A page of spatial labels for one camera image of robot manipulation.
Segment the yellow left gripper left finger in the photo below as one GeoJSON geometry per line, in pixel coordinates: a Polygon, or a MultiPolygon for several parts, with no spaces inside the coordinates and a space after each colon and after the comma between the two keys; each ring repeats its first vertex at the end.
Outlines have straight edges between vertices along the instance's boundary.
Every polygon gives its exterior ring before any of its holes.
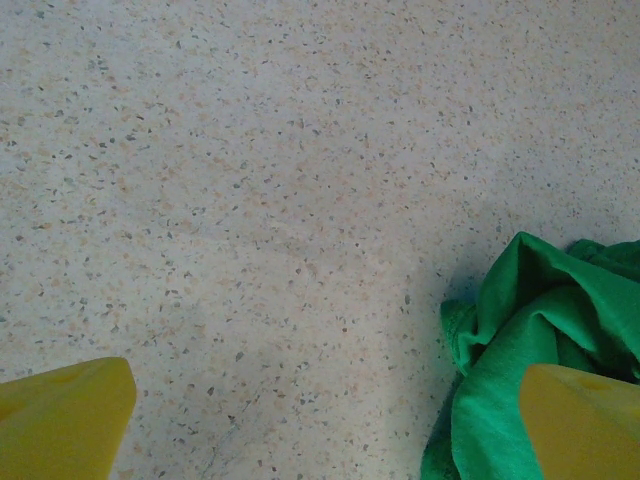
{"type": "Polygon", "coordinates": [[[121,357],[0,383],[0,480],[108,480],[135,402],[121,357]]]}

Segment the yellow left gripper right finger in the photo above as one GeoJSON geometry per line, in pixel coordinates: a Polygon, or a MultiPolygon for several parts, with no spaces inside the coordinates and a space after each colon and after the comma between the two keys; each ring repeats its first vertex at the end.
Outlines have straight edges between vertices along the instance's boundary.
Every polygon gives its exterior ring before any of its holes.
{"type": "Polygon", "coordinates": [[[640,386],[534,364],[519,408],[544,480],[640,480],[640,386]]]}

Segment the green t-shirt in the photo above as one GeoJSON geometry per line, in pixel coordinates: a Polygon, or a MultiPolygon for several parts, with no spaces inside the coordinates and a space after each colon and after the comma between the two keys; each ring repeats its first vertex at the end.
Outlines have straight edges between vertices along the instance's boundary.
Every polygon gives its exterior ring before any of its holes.
{"type": "Polygon", "coordinates": [[[473,301],[440,308],[459,370],[420,480],[542,480],[521,420],[526,368],[557,364],[640,383],[640,240],[558,249],[517,234],[473,301]]]}

